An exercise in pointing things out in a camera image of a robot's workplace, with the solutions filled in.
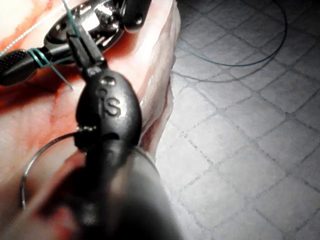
gray tile surface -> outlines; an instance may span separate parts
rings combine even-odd
[[[252,147],[241,150],[221,164],[219,171],[248,198],[268,190],[285,176],[285,172]]]
[[[175,191],[185,187],[209,167],[202,154],[183,136],[161,154],[161,160],[156,161],[156,165],[166,184]]]
[[[303,108],[296,117],[315,129],[320,130],[320,93],[318,92]]]
[[[237,27],[234,34],[254,47],[261,47],[282,30],[280,23],[264,14],[256,14]]]
[[[221,69],[211,63],[199,61],[195,56],[188,54],[177,58],[173,71],[196,79],[207,79],[218,75]]]
[[[212,20],[202,17],[185,28],[181,38],[193,47],[200,49],[221,38],[226,32]]]
[[[320,211],[297,233],[296,240],[318,240],[320,236]]]
[[[195,1],[195,0],[186,0],[185,3],[188,4],[190,7],[198,10],[200,13],[207,13],[208,11],[212,10],[214,7],[219,5],[224,0],[202,0],[202,1]]]
[[[267,154],[286,168],[302,161],[319,143],[319,134],[293,121],[285,122],[258,142]]]
[[[309,77],[320,80],[319,58],[320,43],[311,48],[311,50],[297,62],[295,69]]]
[[[245,206],[243,198],[214,171],[189,186],[181,198],[208,230],[214,229]]]
[[[320,36],[319,28],[320,5],[318,1],[314,1],[314,5],[305,12],[293,25],[301,30],[306,31],[314,36]]]
[[[207,16],[217,24],[227,29],[233,29],[250,18],[254,13],[255,10],[252,7],[240,0],[226,0],[210,11]]]
[[[178,7],[181,17],[182,28],[192,24],[194,21],[198,20],[201,17],[201,14],[198,11],[181,1],[178,1]]]
[[[281,0],[279,2],[285,8],[288,23],[292,23],[294,20],[296,20],[302,13],[304,13],[313,4],[312,0],[304,0],[303,4],[301,1],[292,1],[292,0]],[[280,20],[280,21],[284,20],[281,14],[281,10],[276,4],[270,4],[265,9],[265,13],[277,20]]]
[[[215,112],[211,104],[190,87],[184,89],[174,99],[173,113],[170,119],[180,130],[190,130]]]
[[[253,210],[240,213],[214,231],[215,240],[282,240],[282,233]]]
[[[233,35],[226,35],[201,50],[203,55],[220,63],[236,64],[250,56],[254,49]]]
[[[221,162],[247,143],[237,129],[219,115],[203,121],[188,136],[213,163]]]
[[[293,170],[294,175],[320,190],[320,147]]]
[[[254,53],[240,64],[249,64],[266,58],[267,55]],[[257,91],[264,88],[273,80],[285,72],[285,68],[275,61],[262,62],[257,65],[247,67],[234,67],[230,73],[238,78],[245,85]]]
[[[284,33],[279,33],[274,40],[263,47],[263,52],[266,54],[273,53],[280,45],[283,37]],[[315,42],[316,39],[314,37],[290,27],[288,29],[286,42],[275,59],[286,65],[294,64],[311,49]]]
[[[288,33],[269,62],[175,50],[156,165],[187,240],[320,239],[320,2],[278,1]],[[178,6],[178,43],[216,62],[259,61],[284,34],[272,0]]]
[[[231,106],[226,116],[233,120],[250,138],[257,138],[278,126],[285,120],[285,115],[258,97],[252,97]]]
[[[200,82],[196,88],[218,108],[226,108],[251,96],[250,90],[236,81],[220,84]]]
[[[261,96],[286,113],[300,108],[319,88],[319,83],[301,74],[288,71],[261,91]]]
[[[272,223],[291,233],[320,207],[320,194],[288,177],[257,199],[255,205]]]
[[[169,194],[173,214],[185,240],[210,240],[211,234],[197,225],[195,217],[190,214],[174,195]]]

tiled floor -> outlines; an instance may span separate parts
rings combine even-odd
[[[268,63],[180,48],[157,167],[188,240],[320,239],[320,3],[281,0]],[[271,0],[178,0],[179,44],[246,64],[284,34]]]

ridged grip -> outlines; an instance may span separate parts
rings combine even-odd
[[[38,68],[33,57],[24,49],[0,57],[0,86],[11,86],[32,77]]]

